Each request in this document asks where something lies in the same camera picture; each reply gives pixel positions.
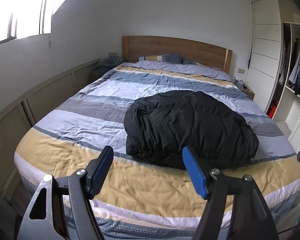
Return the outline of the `striped pillow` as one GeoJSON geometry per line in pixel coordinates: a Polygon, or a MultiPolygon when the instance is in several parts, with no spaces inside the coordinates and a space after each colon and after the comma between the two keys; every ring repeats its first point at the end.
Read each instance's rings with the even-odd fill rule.
{"type": "Polygon", "coordinates": [[[183,58],[179,54],[164,54],[164,55],[152,55],[152,56],[141,56],[138,58],[140,61],[158,61],[158,62],[168,62],[173,64],[192,64],[199,65],[198,62],[183,58]]]}

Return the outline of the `black puffer jacket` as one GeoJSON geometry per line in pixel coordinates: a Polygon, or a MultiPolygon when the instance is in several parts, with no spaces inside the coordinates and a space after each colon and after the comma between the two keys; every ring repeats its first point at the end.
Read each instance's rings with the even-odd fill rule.
{"type": "Polygon", "coordinates": [[[245,118],[203,92],[173,90],[135,100],[123,119],[126,153],[155,165],[183,169],[182,150],[219,169],[244,166],[259,140],[245,118]]]}

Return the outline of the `blue-grey cloth beside bed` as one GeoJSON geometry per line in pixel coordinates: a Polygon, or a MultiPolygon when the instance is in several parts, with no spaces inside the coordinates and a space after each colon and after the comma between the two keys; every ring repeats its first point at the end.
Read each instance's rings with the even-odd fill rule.
{"type": "Polygon", "coordinates": [[[120,56],[109,56],[98,62],[89,75],[89,82],[92,83],[99,79],[107,71],[124,63],[125,60],[120,56]]]}

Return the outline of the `wall socket plate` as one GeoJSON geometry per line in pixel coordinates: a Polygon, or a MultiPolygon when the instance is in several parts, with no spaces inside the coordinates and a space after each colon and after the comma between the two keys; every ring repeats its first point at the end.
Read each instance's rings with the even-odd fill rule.
{"type": "Polygon", "coordinates": [[[244,69],[241,69],[241,68],[238,68],[238,72],[239,72],[240,74],[244,74],[244,73],[245,73],[245,70],[244,70],[244,69]]]}

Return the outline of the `red object in wardrobe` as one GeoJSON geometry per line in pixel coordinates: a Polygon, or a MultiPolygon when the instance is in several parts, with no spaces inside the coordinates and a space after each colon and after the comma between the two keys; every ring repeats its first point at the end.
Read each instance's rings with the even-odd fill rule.
{"type": "Polygon", "coordinates": [[[271,119],[273,118],[273,116],[276,112],[278,104],[279,104],[278,101],[272,101],[271,104],[270,104],[270,107],[267,111],[267,116],[269,116],[271,119]]]}

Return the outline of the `beige radiator cover cabinet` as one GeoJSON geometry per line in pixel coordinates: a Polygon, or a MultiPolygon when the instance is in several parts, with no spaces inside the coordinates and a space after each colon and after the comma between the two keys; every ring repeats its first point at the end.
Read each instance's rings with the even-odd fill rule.
{"type": "Polygon", "coordinates": [[[33,87],[0,112],[0,198],[9,201],[20,176],[14,152],[22,137],[42,117],[89,83],[89,74],[99,59],[58,74],[33,87]]]}

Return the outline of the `hanging clothes in wardrobe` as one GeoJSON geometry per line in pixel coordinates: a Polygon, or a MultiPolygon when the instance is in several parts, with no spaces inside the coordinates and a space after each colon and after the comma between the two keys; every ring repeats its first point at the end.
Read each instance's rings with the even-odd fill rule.
{"type": "Polygon", "coordinates": [[[300,36],[294,41],[289,37],[284,40],[278,84],[300,96],[300,36]]]}

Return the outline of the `white wardrobe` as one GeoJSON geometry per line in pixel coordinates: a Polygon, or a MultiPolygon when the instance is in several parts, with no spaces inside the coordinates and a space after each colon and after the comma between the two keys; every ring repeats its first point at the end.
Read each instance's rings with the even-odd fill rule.
{"type": "Polygon", "coordinates": [[[246,83],[254,101],[300,151],[300,10],[293,0],[253,0],[246,83]]]}

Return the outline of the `wooden nightstand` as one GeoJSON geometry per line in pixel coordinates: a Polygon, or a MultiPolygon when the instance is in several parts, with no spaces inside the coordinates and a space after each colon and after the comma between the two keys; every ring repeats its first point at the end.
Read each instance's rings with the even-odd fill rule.
{"type": "Polygon", "coordinates": [[[247,85],[242,85],[241,87],[238,86],[238,88],[248,96],[250,100],[254,99],[255,93],[247,86],[247,85]]]}

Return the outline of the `wooden headboard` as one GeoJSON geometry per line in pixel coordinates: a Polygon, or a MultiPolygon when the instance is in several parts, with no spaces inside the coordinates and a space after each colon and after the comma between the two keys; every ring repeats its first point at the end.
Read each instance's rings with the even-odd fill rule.
{"type": "Polygon", "coordinates": [[[122,57],[136,62],[141,56],[179,54],[208,67],[230,72],[232,50],[213,44],[163,36],[123,36],[122,57]]]}

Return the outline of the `striped duvet on bed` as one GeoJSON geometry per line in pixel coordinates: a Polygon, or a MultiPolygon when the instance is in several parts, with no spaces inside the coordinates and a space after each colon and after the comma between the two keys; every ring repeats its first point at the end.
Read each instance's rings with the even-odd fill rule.
{"type": "Polygon", "coordinates": [[[110,238],[192,237],[206,202],[185,171],[186,146],[229,176],[251,175],[275,222],[300,196],[300,164],[287,137],[215,68],[123,63],[38,121],[14,162],[34,192],[46,174],[71,175],[106,146],[114,160],[91,207],[110,238]]]}

